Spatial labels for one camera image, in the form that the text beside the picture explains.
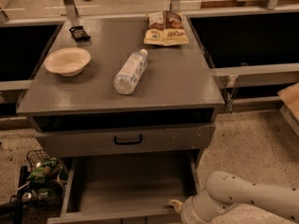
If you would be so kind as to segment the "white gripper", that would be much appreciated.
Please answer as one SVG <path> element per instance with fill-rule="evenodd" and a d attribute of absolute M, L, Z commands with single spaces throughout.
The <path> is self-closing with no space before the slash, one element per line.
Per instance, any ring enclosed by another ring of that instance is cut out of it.
<path fill-rule="evenodd" d="M 169 204 L 179 214 L 183 224 L 208 224 L 210 221 L 210 200 L 200 195 L 189 197 L 184 203 L 170 200 Z"/>

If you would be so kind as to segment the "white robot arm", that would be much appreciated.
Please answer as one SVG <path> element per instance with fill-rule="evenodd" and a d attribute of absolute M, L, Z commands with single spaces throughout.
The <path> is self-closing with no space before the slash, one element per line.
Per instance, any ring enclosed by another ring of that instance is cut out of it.
<path fill-rule="evenodd" d="M 299 222 L 299 189 L 249 182 L 223 171 L 210 173 L 205 187 L 186 201 L 169 202 L 183 224 L 208 224 L 242 203 Z"/>

